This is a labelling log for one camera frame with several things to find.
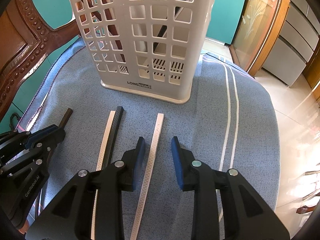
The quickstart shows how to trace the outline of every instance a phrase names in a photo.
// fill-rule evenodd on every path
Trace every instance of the metal screw head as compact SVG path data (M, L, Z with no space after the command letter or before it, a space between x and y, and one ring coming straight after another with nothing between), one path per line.
M238 175L238 171L237 171L236 169L230 169L230 170L229 170L229 174L230 174L231 176L237 176L237 175Z
M192 166L194 166L194 167L200 167L200 166L201 166L201 161L195 160L195 161L193 161L191 164L192 164Z
M124 165L123 161L116 161L115 162L115 166L118 167L118 168L122 167L123 165Z
M81 170L78 172L79 177L85 177L87 176L88 172L86 170Z

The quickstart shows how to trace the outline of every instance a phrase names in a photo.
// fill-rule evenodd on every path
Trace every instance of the teal wall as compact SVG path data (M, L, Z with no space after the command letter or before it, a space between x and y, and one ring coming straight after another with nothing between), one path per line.
M214 0L207 37L231 44L244 0Z
M33 0L33 3L42 18L53 29L68 23L72 18L72 9L69 0ZM12 113L17 112L20 116L23 115L50 67L77 38L76 36L67 44L52 52L38 69L21 85L13 99L13 103L0 123L0 133L10 130L9 119Z

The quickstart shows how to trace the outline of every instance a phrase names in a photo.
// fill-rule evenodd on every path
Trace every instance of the blue towel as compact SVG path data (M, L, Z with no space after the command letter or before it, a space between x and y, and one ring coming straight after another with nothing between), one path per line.
M36 131L59 124L68 107L74 111L65 128L66 138L51 160L43 206L79 170L95 171L109 113L123 106L112 162L121 159L126 150L133 149L139 136L143 136L146 141L143 171L157 114L164 114L139 240L191 238L193 192L182 192L177 184L171 154L173 136L177 136L181 147L191 150L196 159L216 170L229 169L234 153L233 167L275 208L280 173L278 126L270 96L258 82L231 62L223 63L203 51L190 100L175 105L103 88L83 46L82 39L77 40L56 61L19 124L25 129L31 117L39 112L31 128ZM143 174L137 190L122 195L125 239L130 238Z

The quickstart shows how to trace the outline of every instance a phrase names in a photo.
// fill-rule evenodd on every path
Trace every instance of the white drawer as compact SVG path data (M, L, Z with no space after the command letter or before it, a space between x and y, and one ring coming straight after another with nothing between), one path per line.
M307 18L312 23L313 27L317 30L318 34L320 34L320 23L310 7L308 10Z
M291 0L303 13L307 15L308 3L306 0Z
M313 50L287 21L284 22L280 35L285 38L307 62L310 60Z
M291 86L305 68L305 62L283 41L277 39L263 68Z
M310 47L315 50L319 40L318 34L294 6L290 7L286 20L300 33Z

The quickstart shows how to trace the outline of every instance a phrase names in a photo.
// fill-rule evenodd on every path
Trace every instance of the white plastic basket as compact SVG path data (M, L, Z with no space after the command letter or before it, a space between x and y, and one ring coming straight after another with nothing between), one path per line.
M70 0L102 86L183 104L214 0Z

